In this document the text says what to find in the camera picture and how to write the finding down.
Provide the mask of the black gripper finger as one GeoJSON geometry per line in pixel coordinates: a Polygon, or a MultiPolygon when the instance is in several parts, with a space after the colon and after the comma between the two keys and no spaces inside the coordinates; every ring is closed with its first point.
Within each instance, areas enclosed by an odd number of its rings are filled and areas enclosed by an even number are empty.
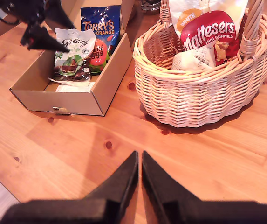
{"type": "Polygon", "coordinates": [[[142,153],[142,182],[159,224],[199,224],[200,199],[174,180],[147,151],[142,153]]]}
{"type": "Polygon", "coordinates": [[[28,50],[50,50],[59,52],[69,52],[69,50],[51,37],[45,27],[40,27],[35,24],[28,25],[24,35],[21,38],[20,44],[26,46],[28,50]]]}
{"type": "Polygon", "coordinates": [[[45,23],[51,28],[73,29],[75,26],[62,8],[60,0],[47,0],[45,3],[45,23]]]}
{"type": "Polygon", "coordinates": [[[86,224],[119,224],[130,204],[138,182],[138,152],[133,151],[102,184],[84,197],[84,209],[91,216],[86,224]]]}

